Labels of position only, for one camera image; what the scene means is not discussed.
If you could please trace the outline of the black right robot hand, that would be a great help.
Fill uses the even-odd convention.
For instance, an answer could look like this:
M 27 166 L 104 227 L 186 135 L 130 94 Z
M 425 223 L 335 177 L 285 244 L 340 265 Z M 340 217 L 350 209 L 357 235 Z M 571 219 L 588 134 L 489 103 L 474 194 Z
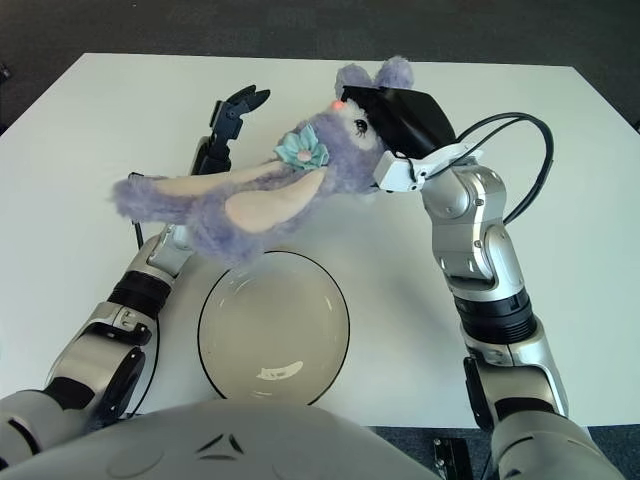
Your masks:
M 342 98 L 367 114 L 384 145 L 374 170 L 376 185 L 388 192 L 412 192 L 482 152 L 456 138 L 447 116 L 424 92 L 389 87 L 346 86 Z

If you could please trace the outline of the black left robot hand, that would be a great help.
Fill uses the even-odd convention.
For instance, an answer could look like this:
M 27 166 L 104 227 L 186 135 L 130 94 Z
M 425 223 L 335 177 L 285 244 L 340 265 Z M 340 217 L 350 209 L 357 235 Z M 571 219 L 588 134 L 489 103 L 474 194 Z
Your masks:
M 238 138 L 242 116 L 259 108 L 269 96 L 269 90 L 258 91 L 255 85 L 250 85 L 226 100 L 218 100 L 209 123 L 211 133 L 199 140 L 190 174 L 228 172 L 232 165 L 228 142 Z

